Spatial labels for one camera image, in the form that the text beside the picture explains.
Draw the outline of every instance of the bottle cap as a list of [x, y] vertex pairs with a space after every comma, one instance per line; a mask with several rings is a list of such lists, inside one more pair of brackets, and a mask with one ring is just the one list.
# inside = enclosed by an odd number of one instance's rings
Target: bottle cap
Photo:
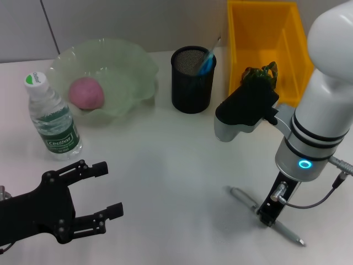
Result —
[[37, 97], [47, 92], [49, 88], [45, 74], [41, 72], [30, 73], [24, 80], [28, 95]]

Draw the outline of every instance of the plastic bottle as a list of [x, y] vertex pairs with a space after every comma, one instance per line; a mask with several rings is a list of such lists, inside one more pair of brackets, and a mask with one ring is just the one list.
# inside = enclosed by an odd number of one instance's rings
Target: plastic bottle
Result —
[[82, 142], [67, 103], [49, 87], [45, 74], [33, 72], [24, 81], [29, 114], [55, 159], [67, 160], [80, 153]]

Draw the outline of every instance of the wall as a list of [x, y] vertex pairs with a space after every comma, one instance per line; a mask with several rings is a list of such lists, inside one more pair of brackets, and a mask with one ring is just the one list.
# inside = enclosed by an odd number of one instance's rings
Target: wall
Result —
[[56, 56], [39, 0], [0, 0], [0, 62]]
[[[224, 35], [227, 0], [43, 0], [58, 48], [92, 38], [123, 38], [147, 51], [210, 47]], [[346, 0], [297, 0], [306, 33]], [[40, 0], [0, 0], [0, 62], [49, 59], [56, 48]]]

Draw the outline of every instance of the yellow plastic box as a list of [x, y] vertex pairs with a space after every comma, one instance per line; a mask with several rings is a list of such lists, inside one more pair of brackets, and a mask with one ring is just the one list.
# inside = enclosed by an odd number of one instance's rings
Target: yellow plastic box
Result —
[[248, 66], [278, 66], [279, 103], [296, 107], [314, 66], [296, 3], [228, 0], [229, 95]]

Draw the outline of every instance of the pink ball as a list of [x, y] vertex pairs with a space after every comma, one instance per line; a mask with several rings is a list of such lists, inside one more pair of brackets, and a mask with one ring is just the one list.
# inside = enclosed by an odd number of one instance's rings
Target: pink ball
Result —
[[80, 109], [98, 109], [104, 104], [104, 93], [100, 84], [91, 77], [75, 80], [69, 89], [68, 98]]

